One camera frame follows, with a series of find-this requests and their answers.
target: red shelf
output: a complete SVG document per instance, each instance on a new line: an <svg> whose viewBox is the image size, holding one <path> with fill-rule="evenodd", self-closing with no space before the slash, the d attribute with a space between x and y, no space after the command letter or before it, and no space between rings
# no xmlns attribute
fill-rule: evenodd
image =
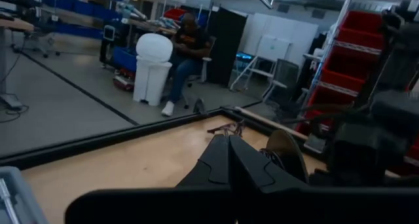
<svg viewBox="0 0 419 224"><path fill-rule="evenodd" d="M380 33L381 24L380 15L350 11L339 27L337 40L382 50L384 39Z"/></svg>
<svg viewBox="0 0 419 224"><path fill-rule="evenodd" d="M380 33L381 25L382 19L379 14L350 11L339 27L340 31L337 36L337 41L382 49L384 39ZM371 72L377 66L377 63L377 55L334 46L325 61L319 79L323 83L329 83L344 89L359 92ZM354 96L345 94L344 91L338 91L338 89L333 90L318 85L308 100L307 106L326 103L349 105L354 100ZM332 112L309 111L305 117L311 119L322 113ZM322 124L331 126L332 122L332 120L325 120ZM300 123L297 126L297 131L307 135L310 133L310 127L307 124Z"/></svg>

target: ceiling light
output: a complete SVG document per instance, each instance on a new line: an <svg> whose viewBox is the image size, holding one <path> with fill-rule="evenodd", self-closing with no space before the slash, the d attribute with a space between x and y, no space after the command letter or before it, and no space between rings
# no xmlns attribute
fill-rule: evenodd
<svg viewBox="0 0 419 224"><path fill-rule="evenodd" d="M272 4L269 3L268 0L261 0L261 1L264 5L266 5L266 7L268 7L268 9L273 9Z"/></svg>

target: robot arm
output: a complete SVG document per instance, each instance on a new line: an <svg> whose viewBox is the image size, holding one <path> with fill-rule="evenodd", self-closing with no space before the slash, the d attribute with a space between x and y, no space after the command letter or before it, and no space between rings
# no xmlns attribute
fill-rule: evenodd
<svg viewBox="0 0 419 224"><path fill-rule="evenodd" d="M118 4L122 17L123 18L130 18L130 17L140 17L144 20L147 19L147 16L141 13L139 10L137 10L133 5L127 4L127 3L119 3Z"/></svg>

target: red storage bin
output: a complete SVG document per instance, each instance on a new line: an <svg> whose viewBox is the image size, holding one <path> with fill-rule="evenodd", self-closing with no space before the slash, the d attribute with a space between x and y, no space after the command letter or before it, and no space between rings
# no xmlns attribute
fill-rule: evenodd
<svg viewBox="0 0 419 224"><path fill-rule="evenodd" d="M354 96L343 94L322 86L318 86L308 100L308 105L335 103L348 105L355 100Z"/></svg>
<svg viewBox="0 0 419 224"><path fill-rule="evenodd" d="M187 11L183 9L171 9L164 13L163 17L171 18L172 20L180 21L180 17L184 15Z"/></svg>
<svg viewBox="0 0 419 224"><path fill-rule="evenodd" d="M311 133L310 125L308 125L308 124L306 124L304 122L299 123L297 125L297 127L295 128L295 130L297 132L300 132L303 135L306 135L306 136L308 136Z"/></svg>
<svg viewBox="0 0 419 224"><path fill-rule="evenodd" d="M337 40L382 50L384 39L379 32L381 24L379 14L350 11L339 27Z"/></svg>
<svg viewBox="0 0 419 224"><path fill-rule="evenodd" d="M326 60L324 69L365 81L377 63L377 55L335 47Z"/></svg>
<svg viewBox="0 0 419 224"><path fill-rule="evenodd" d="M416 140L416 143L407 152L407 156L412 159L419 160L419 138Z"/></svg>
<svg viewBox="0 0 419 224"><path fill-rule="evenodd" d="M320 76L320 81L324 83L333 84L335 86L340 86L355 92L359 92L362 89L365 81L356 79L354 77L349 77L340 73L335 73L324 69Z"/></svg>

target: desk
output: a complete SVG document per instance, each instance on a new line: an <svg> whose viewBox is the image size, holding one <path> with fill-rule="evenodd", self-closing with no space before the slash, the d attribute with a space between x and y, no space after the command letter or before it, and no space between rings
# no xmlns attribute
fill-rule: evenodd
<svg viewBox="0 0 419 224"><path fill-rule="evenodd" d="M15 18L14 20L0 19L0 98L5 101L10 107L21 107L22 104L11 95L7 94L7 73L9 71L6 61L5 49L5 29L16 28L25 31L33 31L33 25L23 20Z"/></svg>
<svg viewBox="0 0 419 224"><path fill-rule="evenodd" d="M232 122L222 115L184 124L103 149L24 170L38 203L51 224L63 222L67 206L95 189L174 187L196 164L213 135L206 132ZM244 140L255 149L268 137L245 128ZM304 156L308 172L324 163Z"/></svg>

